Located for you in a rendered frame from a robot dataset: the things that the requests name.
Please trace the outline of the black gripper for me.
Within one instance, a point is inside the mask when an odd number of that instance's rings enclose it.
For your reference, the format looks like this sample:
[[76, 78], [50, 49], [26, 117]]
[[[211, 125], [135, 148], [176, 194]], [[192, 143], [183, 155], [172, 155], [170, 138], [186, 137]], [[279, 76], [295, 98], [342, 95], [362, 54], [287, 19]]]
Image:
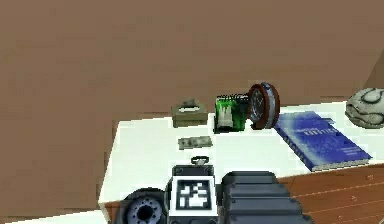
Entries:
[[143, 188], [120, 202], [117, 224], [166, 224], [164, 191]]

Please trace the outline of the grey-green banknote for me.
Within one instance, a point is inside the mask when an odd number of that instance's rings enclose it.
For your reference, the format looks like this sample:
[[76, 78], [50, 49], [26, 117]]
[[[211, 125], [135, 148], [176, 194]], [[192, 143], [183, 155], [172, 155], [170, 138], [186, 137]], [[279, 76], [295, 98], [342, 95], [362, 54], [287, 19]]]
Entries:
[[211, 147], [213, 145], [209, 136], [180, 138], [178, 146], [180, 150]]

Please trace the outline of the olive tissue box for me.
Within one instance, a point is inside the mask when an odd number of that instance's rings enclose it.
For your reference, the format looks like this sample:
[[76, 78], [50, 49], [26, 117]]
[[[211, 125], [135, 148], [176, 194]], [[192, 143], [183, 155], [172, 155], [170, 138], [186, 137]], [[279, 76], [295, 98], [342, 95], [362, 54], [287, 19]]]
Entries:
[[188, 99], [171, 107], [174, 128], [206, 125], [208, 112], [196, 99]]

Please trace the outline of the white top wooden dresser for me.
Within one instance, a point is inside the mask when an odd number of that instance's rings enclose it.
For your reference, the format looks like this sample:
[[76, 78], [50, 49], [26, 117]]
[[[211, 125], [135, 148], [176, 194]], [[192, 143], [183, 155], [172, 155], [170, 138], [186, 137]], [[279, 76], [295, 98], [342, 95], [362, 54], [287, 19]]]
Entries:
[[[210, 157], [218, 179], [235, 170], [275, 173], [316, 224], [384, 224], [384, 129], [361, 129], [344, 115], [343, 102], [288, 106], [283, 113], [314, 111], [372, 159], [367, 166], [311, 172], [273, 130], [213, 133], [213, 120], [202, 126], [174, 128], [169, 117], [121, 121], [116, 130], [100, 197], [104, 217], [114, 217], [119, 201], [138, 188], [162, 189], [176, 164], [196, 153]], [[182, 137], [209, 136], [213, 146], [180, 150]]]

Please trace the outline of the green black box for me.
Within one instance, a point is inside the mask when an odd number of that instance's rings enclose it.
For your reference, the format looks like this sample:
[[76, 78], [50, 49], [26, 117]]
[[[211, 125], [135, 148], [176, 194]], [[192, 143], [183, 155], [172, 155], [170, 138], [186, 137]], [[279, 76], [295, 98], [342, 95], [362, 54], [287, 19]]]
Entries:
[[245, 129], [248, 113], [246, 94], [219, 95], [215, 101], [214, 132], [240, 132]]

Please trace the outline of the blue book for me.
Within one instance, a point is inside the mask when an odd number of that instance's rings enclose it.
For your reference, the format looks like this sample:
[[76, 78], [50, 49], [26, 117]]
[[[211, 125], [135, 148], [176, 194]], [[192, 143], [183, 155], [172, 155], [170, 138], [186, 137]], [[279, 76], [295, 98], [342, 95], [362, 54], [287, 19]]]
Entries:
[[283, 113], [274, 128], [312, 172], [365, 165], [372, 158], [314, 111]]

